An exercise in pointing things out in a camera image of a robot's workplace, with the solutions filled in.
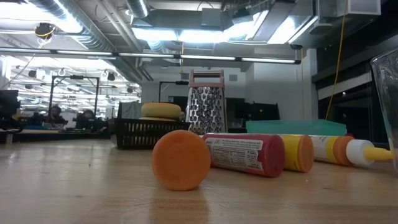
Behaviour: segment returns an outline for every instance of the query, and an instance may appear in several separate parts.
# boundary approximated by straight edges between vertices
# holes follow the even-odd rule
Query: red cylinder container
[[[216,134],[203,136],[211,165],[266,177],[278,177],[285,167],[285,146],[278,135]]]

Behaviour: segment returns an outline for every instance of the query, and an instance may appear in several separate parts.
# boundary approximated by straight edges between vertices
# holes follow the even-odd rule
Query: metal grater
[[[195,78],[219,78],[219,83],[195,82]],[[187,122],[189,131],[203,135],[206,133],[225,133],[226,107],[224,97],[224,71],[194,72],[190,74]]]

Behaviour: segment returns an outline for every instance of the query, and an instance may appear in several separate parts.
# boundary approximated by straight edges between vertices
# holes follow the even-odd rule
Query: yellow nozzle
[[[365,157],[370,161],[392,160],[392,153],[382,148],[366,147]]]

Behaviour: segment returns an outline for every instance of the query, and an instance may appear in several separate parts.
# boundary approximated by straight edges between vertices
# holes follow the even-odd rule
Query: black plastic basket
[[[165,134],[175,130],[188,130],[190,123],[152,121],[144,119],[112,119],[109,130],[115,134],[119,149],[153,149]]]

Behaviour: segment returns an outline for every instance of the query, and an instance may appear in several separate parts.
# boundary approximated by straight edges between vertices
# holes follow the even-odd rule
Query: desk
[[[384,167],[316,163],[276,179],[211,169],[199,189],[173,192],[150,154],[105,140],[2,145],[1,223],[397,223],[398,178]]]

